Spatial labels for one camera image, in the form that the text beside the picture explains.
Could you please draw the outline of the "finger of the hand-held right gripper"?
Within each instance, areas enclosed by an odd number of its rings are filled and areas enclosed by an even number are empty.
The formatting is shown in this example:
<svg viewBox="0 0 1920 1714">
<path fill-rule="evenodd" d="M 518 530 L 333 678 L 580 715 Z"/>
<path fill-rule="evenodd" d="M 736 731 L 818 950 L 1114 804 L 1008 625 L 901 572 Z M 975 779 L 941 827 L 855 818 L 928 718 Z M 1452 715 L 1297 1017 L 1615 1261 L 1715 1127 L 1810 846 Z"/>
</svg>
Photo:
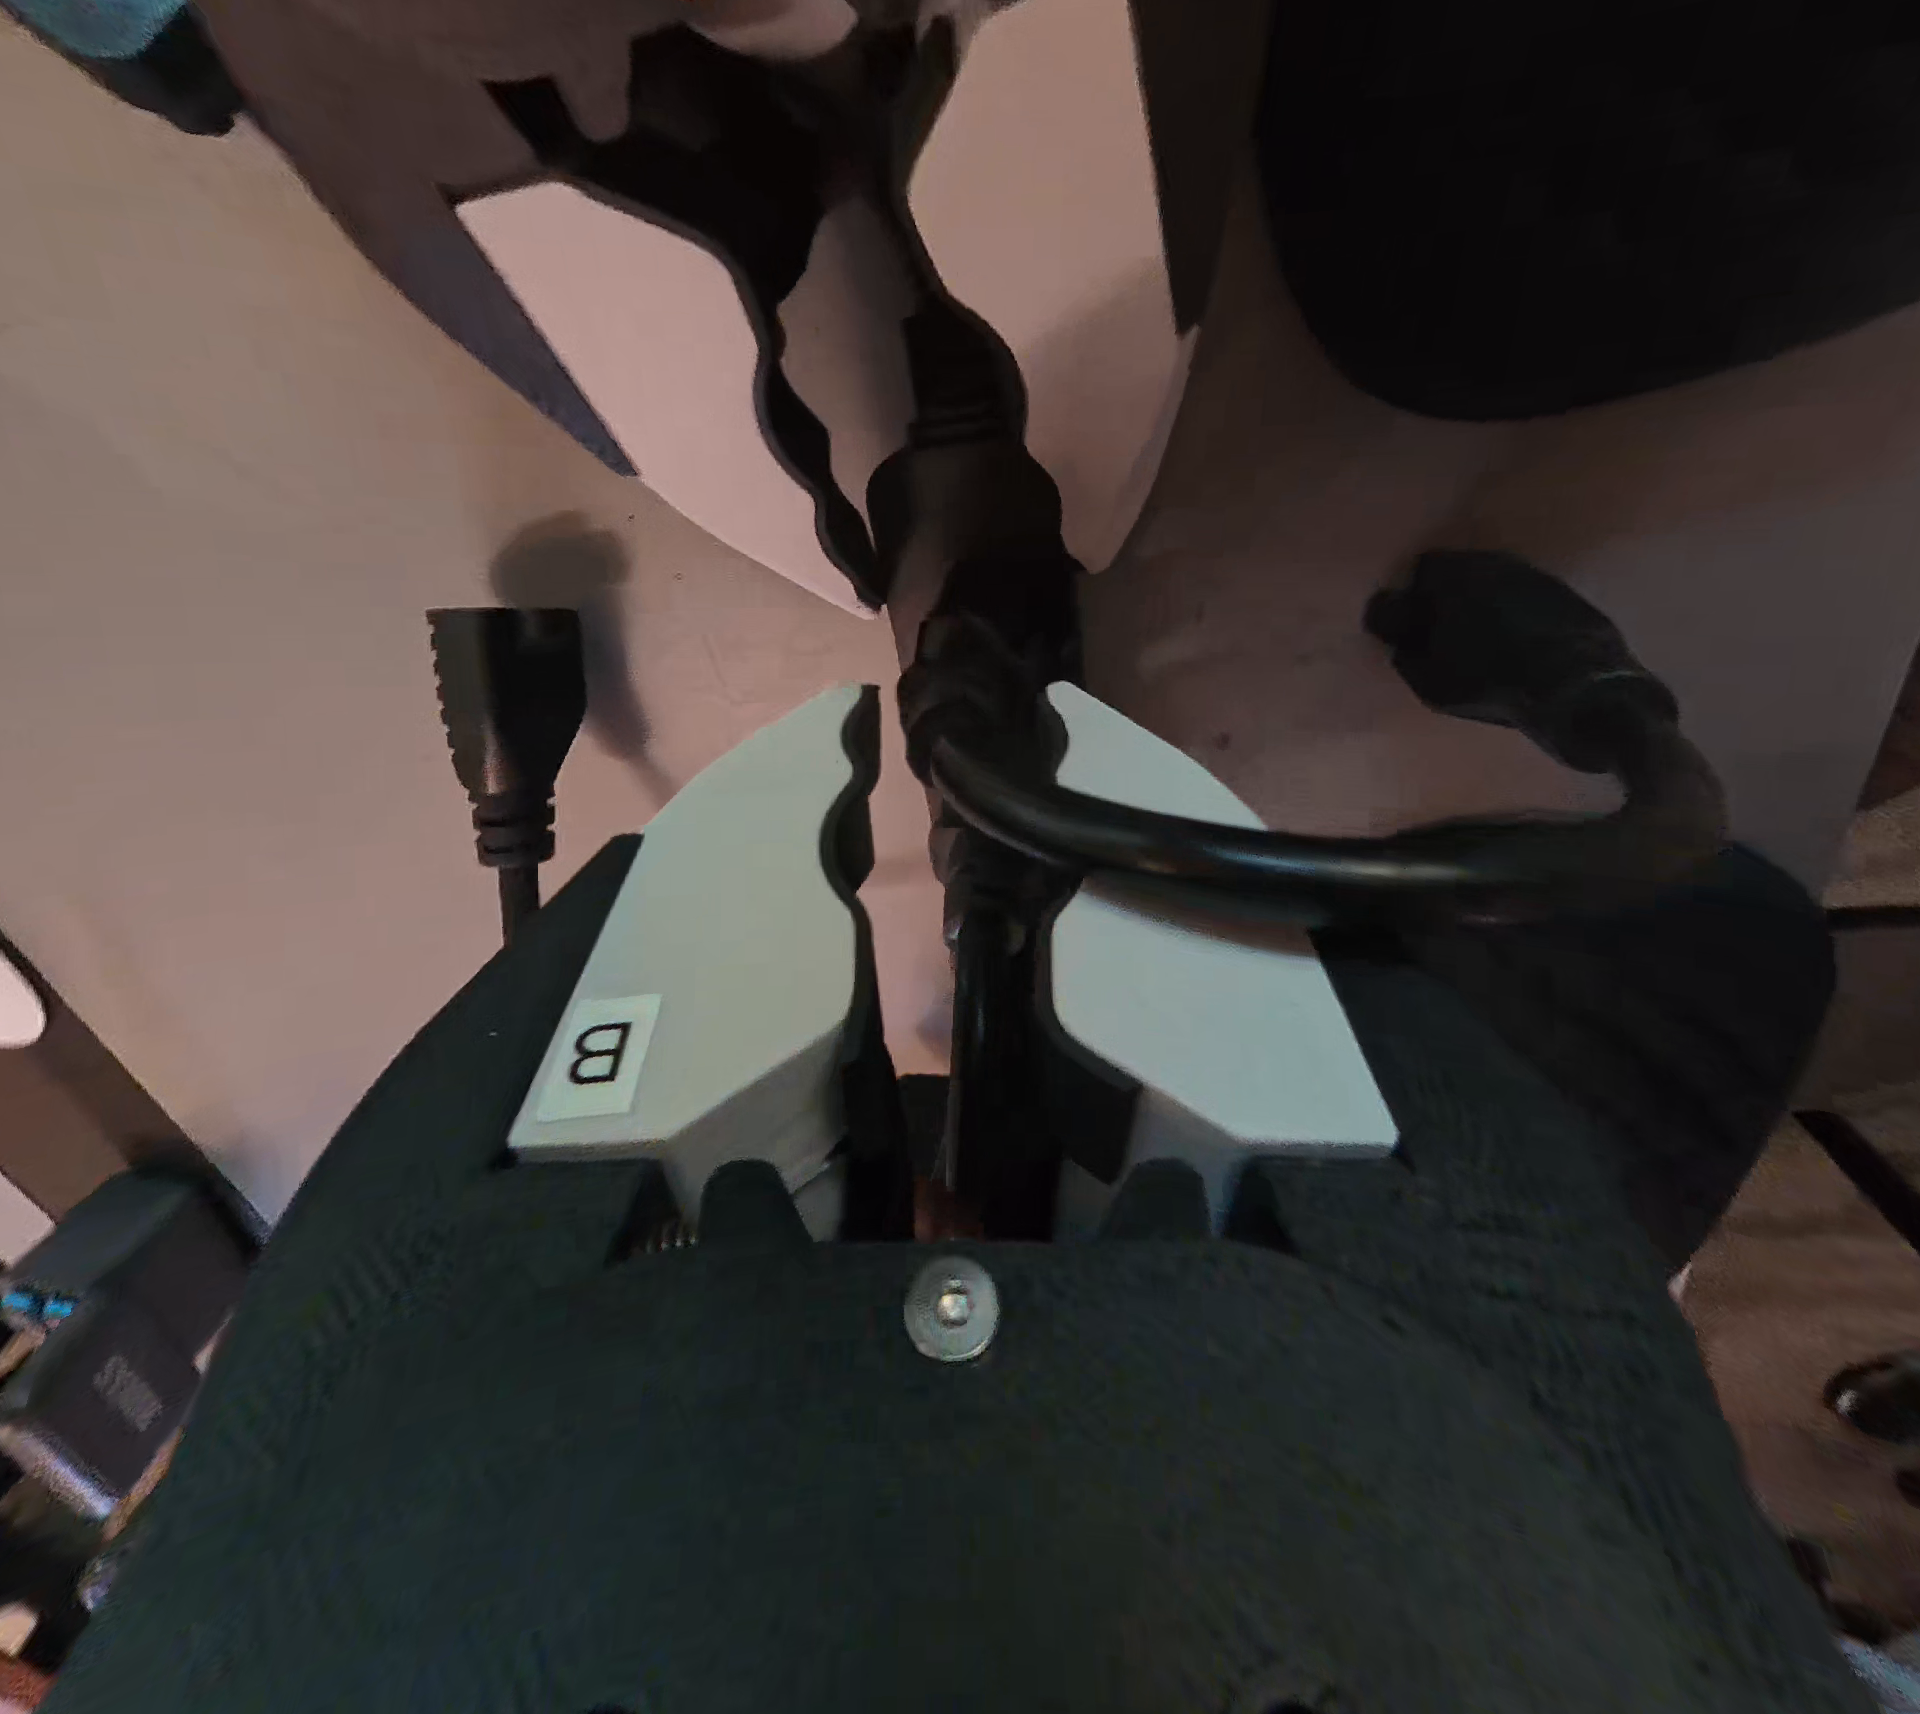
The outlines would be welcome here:
<svg viewBox="0 0 1920 1714">
<path fill-rule="evenodd" d="M 949 293 L 1017 357 L 1068 553 L 1108 567 L 1185 407 L 1243 129 L 1250 0 L 922 0 L 950 80 L 906 176 Z"/>
<path fill-rule="evenodd" d="M 660 501 L 804 592 L 875 611 L 775 451 L 773 333 L 715 252 L 559 182 L 454 214 Z M 867 482 L 891 451 L 891 249 L 865 197 L 826 212 L 777 322 L 780 370 L 828 432 L 828 482 L 865 521 Z"/>
</svg>

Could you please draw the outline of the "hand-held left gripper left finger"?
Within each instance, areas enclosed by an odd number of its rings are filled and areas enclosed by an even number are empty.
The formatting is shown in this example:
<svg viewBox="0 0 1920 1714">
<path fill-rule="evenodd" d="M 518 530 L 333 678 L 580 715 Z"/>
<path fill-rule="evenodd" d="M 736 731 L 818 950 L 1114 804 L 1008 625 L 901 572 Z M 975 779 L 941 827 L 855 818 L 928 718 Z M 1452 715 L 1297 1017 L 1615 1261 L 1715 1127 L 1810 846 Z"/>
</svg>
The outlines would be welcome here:
<svg viewBox="0 0 1920 1714">
<path fill-rule="evenodd" d="M 525 1164 L 650 1159 L 674 1198 L 769 1164 L 842 1198 L 850 1084 L 887 1063 L 860 886 L 881 694 L 833 685 L 645 827 L 508 1129 Z"/>
</svg>

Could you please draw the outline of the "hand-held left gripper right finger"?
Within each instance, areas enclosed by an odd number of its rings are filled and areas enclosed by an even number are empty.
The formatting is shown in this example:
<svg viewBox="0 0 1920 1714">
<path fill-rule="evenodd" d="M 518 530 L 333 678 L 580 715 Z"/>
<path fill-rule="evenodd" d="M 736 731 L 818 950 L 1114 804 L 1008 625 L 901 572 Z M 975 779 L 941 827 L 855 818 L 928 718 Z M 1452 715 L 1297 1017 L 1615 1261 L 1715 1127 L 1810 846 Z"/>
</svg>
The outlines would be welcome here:
<svg viewBox="0 0 1920 1714">
<path fill-rule="evenodd" d="M 1227 1225 L 1250 1164 L 1397 1154 L 1401 1129 L 1312 935 L 1088 874 L 1040 934 L 1037 1037 L 1057 1225 L 1098 1225 L 1178 1162 Z"/>
</svg>

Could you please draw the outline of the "black quilted bag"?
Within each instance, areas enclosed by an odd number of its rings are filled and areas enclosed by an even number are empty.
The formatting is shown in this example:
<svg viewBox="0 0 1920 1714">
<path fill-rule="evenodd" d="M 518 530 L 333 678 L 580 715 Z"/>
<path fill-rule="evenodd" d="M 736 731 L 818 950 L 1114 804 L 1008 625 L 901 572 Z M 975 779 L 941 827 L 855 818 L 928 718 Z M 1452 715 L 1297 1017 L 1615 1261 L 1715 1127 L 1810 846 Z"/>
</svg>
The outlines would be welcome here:
<svg viewBox="0 0 1920 1714">
<path fill-rule="evenodd" d="M 1919 0 L 1276 0 L 1256 156 L 1308 333 L 1456 421 L 1917 306 Z"/>
</svg>

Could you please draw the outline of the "dark grey device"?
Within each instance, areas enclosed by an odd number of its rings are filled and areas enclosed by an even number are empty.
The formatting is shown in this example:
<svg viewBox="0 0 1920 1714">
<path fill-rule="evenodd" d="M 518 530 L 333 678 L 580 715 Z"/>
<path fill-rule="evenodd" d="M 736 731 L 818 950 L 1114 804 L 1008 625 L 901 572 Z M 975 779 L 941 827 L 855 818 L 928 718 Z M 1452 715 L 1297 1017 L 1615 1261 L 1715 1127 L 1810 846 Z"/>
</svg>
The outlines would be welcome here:
<svg viewBox="0 0 1920 1714">
<path fill-rule="evenodd" d="M 260 1249 L 202 1176 L 111 1174 L 5 1269 L 5 1458 L 107 1519 L 179 1435 Z"/>
</svg>

